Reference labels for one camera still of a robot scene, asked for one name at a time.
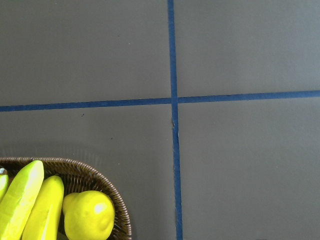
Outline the yellow banana curved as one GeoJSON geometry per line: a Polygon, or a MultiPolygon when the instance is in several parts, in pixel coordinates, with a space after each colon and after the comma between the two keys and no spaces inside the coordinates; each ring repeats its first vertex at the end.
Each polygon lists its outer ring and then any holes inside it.
{"type": "Polygon", "coordinates": [[[7,174],[0,175],[0,201],[2,201],[9,187],[9,176],[7,174]]]}

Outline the yellow banana pale green side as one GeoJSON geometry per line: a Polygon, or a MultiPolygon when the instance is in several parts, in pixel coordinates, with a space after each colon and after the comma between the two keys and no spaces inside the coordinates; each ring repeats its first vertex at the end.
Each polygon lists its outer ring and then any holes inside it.
{"type": "Polygon", "coordinates": [[[0,238],[19,240],[44,180],[44,165],[34,160],[13,178],[0,202],[0,238]]]}

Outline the brown wicker basket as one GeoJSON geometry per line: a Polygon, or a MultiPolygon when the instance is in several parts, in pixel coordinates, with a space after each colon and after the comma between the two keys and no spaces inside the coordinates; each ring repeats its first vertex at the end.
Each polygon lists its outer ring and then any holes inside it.
{"type": "Polygon", "coordinates": [[[13,178],[20,169],[34,160],[43,162],[45,178],[53,175],[61,177],[65,195],[94,190],[109,196],[115,208],[115,221],[108,239],[132,239],[131,219],[123,198],[111,181],[92,166],[62,157],[1,157],[0,165],[13,178]]]}

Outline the yellow pear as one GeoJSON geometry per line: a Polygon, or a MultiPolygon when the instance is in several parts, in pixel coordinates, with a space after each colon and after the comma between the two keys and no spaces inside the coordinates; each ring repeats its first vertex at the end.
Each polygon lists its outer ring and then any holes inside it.
{"type": "Polygon", "coordinates": [[[115,224],[109,196],[96,190],[70,193],[63,199],[64,231],[69,240],[106,240],[115,224]]]}

